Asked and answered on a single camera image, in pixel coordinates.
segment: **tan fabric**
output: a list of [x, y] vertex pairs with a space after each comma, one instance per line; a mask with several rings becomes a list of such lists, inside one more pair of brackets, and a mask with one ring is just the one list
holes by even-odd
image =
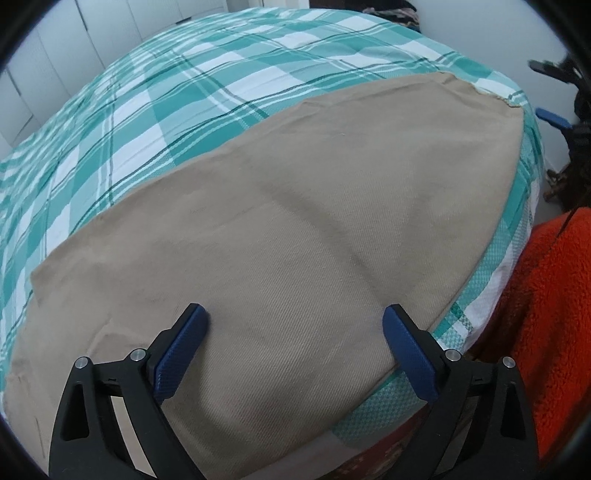
[[163, 405], [173, 429], [211, 480], [284, 456], [393, 368], [384, 307], [422, 328], [445, 314], [501, 217], [521, 135], [520, 108], [410, 76], [306, 100], [140, 187], [33, 274], [11, 425], [46, 463], [73, 361], [146, 347], [197, 301], [212, 325]]

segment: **teal plaid blanket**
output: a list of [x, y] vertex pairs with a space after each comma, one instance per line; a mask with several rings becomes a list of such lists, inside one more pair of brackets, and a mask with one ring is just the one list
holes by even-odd
[[[98, 213], [142, 182], [305, 98], [438, 70], [525, 109], [521, 158], [502, 220], [434, 332], [443, 346], [465, 351], [532, 227], [542, 153], [525, 95], [504, 75], [377, 17], [249, 9], [180, 25], [132, 50], [0, 162], [0, 393], [32, 295], [31, 272]], [[394, 372], [334, 432], [355, 443], [418, 405], [405, 376]]]

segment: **orange fabric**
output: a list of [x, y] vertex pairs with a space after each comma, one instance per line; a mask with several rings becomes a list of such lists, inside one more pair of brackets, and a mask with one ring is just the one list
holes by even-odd
[[534, 229], [473, 350], [486, 362], [507, 354], [516, 360], [543, 462], [564, 445], [590, 406], [591, 209], [579, 209], [557, 238], [565, 219]]

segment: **plaid bedsheet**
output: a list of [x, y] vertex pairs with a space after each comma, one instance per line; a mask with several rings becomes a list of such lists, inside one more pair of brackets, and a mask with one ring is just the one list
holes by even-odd
[[[521, 158], [502, 220], [434, 332], [443, 346], [465, 351], [532, 227], [542, 151], [525, 95], [504, 75], [377, 17], [249, 9], [180, 25], [132, 50], [0, 162], [0, 395], [32, 295], [31, 272], [98, 213], [140, 183], [307, 97], [438, 70], [525, 109]], [[354, 444], [419, 405], [404, 374], [394, 372], [333, 431]]]

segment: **white cabinet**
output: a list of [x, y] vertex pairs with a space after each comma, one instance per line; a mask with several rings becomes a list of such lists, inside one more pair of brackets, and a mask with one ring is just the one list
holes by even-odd
[[33, 29], [8, 62], [8, 70], [29, 110], [45, 123], [70, 97]]
[[10, 155], [12, 148], [6, 139], [0, 134], [0, 162]]
[[60, 0], [37, 29], [51, 64], [70, 95], [105, 69], [74, 0]]
[[144, 40], [183, 19], [176, 0], [127, 1]]
[[35, 133], [40, 128], [41, 128], [41, 124], [39, 123], [39, 120], [37, 120], [34, 116], [32, 116], [29, 119], [29, 121], [27, 122], [27, 124], [18, 133], [17, 137], [14, 139], [14, 142], [12, 143], [12, 146], [16, 148], [24, 140], [29, 138], [30, 135]]
[[141, 43], [126, 0], [77, 0], [77, 3], [103, 65], [110, 65]]
[[12, 145], [32, 116], [8, 72], [0, 73], [0, 134], [4, 140]]
[[223, 0], [177, 0], [183, 18], [202, 17], [214, 13], [228, 11]]

